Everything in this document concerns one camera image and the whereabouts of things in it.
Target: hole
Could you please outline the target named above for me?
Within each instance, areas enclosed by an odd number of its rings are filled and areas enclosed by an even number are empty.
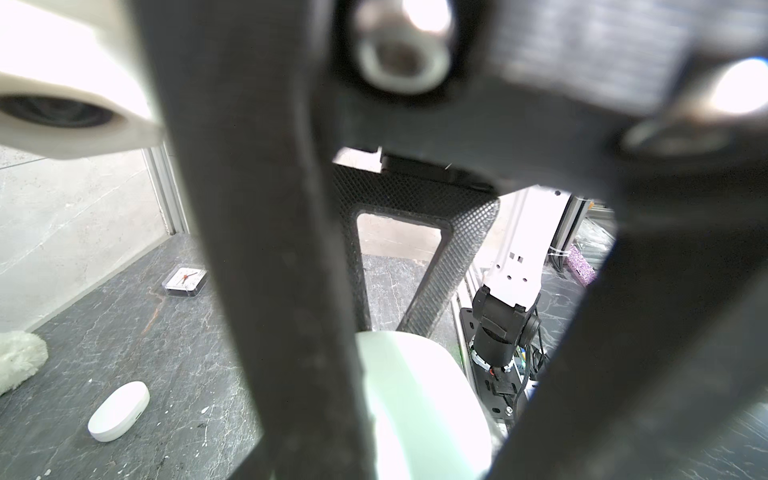
[[[422,53],[404,41],[387,41],[378,44],[376,59],[383,71],[398,77],[415,77],[424,69]]]
[[[81,101],[33,95],[0,98],[0,111],[33,124],[60,128],[97,127],[114,116],[111,110]]]

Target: white cylindrical part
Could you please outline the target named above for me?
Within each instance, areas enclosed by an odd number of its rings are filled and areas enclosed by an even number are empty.
[[[90,23],[86,12],[43,3],[0,0],[0,144],[65,159],[162,142],[121,4],[106,2],[113,15]]]
[[[99,442],[119,439],[149,404],[144,382],[126,383],[112,392],[88,420],[88,432]]]

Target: white fluffy object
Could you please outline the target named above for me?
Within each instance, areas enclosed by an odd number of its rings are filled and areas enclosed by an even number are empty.
[[[34,333],[0,333],[0,395],[37,373],[47,359],[48,346]]]

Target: black bracket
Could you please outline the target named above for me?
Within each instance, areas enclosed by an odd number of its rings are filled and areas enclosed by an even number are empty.
[[[442,239],[397,330],[429,336],[498,213],[489,192],[393,172],[333,165],[347,270],[359,331],[371,329],[357,217],[376,214],[437,227]]]
[[[470,351],[491,367],[486,370],[470,359],[475,391],[495,419],[513,419],[516,396],[521,396],[516,403],[520,410],[528,401],[520,391],[521,380],[513,357],[519,345],[528,350],[526,355],[531,361],[530,344],[540,324],[538,317],[532,315],[533,310],[533,306],[527,312],[523,306],[510,306],[491,295],[491,290],[483,285],[472,299],[472,308],[461,309],[459,313],[464,338],[472,342]],[[511,370],[505,372],[503,367],[510,365]]]

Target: cable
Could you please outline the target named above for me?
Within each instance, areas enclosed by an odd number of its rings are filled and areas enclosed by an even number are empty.
[[[518,403],[520,402],[520,395],[525,395],[525,386],[528,384],[528,378],[531,376],[531,364],[533,363],[533,355],[531,354],[531,342],[525,346],[525,374],[523,375],[523,381],[520,384],[518,394],[515,395],[514,405],[512,406],[512,418],[515,423],[518,421]]]
[[[549,247],[549,250],[552,250],[553,253],[547,253],[550,257],[567,257],[571,254],[571,249],[568,250],[560,250],[559,248]]]
[[[538,370],[541,368],[541,366],[544,365],[544,358],[546,355],[544,354],[544,343],[541,341],[541,324],[538,325],[538,354],[540,356],[538,360],[538,364],[536,364],[536,373],[538,373]]]

